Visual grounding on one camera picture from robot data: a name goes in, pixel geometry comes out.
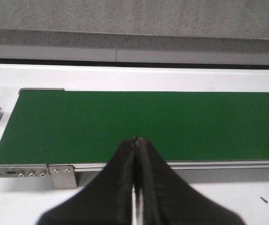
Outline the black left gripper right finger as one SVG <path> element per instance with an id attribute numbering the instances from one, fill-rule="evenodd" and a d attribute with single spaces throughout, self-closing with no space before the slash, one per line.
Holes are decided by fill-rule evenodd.
<path id="1" fill-rule="evenodd" d="M 143 196 L 145 225 L 242 225 L 234 212 L 186 183 L 150 140 L 136 140 L 136 182 Z"/>

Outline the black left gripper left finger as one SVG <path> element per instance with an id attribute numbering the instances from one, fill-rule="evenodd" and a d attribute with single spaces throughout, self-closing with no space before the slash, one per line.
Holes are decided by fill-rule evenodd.
<path id="1" fill-rule="evenodd" d="M 104 169 L 79 193 L 45 212 L 39 225 L 130 225 L 134 140 L 123 140 Z"/>

